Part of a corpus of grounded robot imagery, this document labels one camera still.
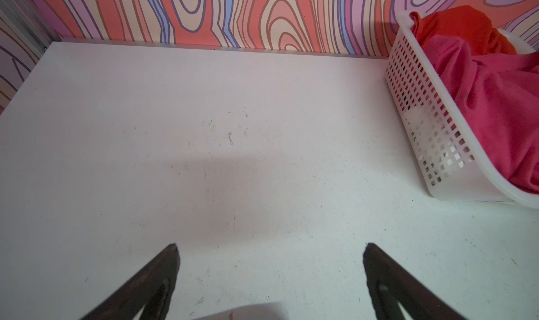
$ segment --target white plastic basket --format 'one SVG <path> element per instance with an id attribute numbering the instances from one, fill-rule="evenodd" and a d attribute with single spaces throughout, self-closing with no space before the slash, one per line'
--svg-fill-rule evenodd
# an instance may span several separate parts
<path id="1" fill-rule="evenodd" d="M 397 15 L 400 29 L 386 81 L 430 194 L 440 200 L 517 202 L 539 209 L 539 195 L 515 187 L 490 162 L 412 34 L 409 13 Z M 534 51 L 518 37 L 503 34 L 519 53 Z"/>

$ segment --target dark brown object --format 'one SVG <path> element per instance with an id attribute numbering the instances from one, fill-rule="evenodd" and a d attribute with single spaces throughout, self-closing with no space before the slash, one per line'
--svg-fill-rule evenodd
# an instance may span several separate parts
<path id="1" fill-rule="evenodd" d="M 140 320 L 165 320 L 178 270 L 178 248 L 170 244 L 82 320 L 133 319 L 142 307 Z"/>
<path id="2" fill-rule="evenodd" d="M 367 245 L 363 265 L 378 320 L 404 320 L 398 303 L 416 320 L 465 320 L 375 244 Z"/>

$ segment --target red cloth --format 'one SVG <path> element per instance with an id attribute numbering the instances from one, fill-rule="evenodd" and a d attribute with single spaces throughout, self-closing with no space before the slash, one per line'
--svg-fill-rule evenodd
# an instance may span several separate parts
<path id="1" fill-rule="evenodd" d="M 424 52 L 503 177 L 539 193 L 539 52 L 473 56 L 460 38 Z"/>
<path id="2" fill-rule="evenodd" d="M 423 48 L 434 35 L 439 34 L 445 37 L 460 37 L 467 41 L 472 55 L 516 54 L 507 38 L 492 27 L 487 15 L 471 6 L 438 11 L 423 19 L 418 13 L 412 12 L 410 18 L 414 20 L 412 33 Z"/>

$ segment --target basket grid holes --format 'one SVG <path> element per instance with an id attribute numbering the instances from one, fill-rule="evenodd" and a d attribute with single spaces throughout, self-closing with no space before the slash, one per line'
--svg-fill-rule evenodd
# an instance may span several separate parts
<path id="1" fill-rule="evenodd" d="M 452 172 L 475 160 L 402 34 L 396 39 L 386 73 L 395 104 L 407 123 L 421 170 L 431 186 L 448 179 Z M 421 117 L 428 119 L 411 124 L 403 115 L 411 108 L 419 108 Z"/>

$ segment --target wallpaper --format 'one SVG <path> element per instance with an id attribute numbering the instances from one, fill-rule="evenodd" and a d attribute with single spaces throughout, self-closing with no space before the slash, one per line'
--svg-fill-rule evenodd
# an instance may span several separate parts
<path id="1" fill-rule="evenodd" d="M 38 58 L 0 18 L 0 114 L 36 65 Z"/>
<path id="2" fill-rule="evenodd" d="M 388 56 L 402 10 L 471 5 L 539 48 L 539 0 L 32 0 L 63 37 Z"/>

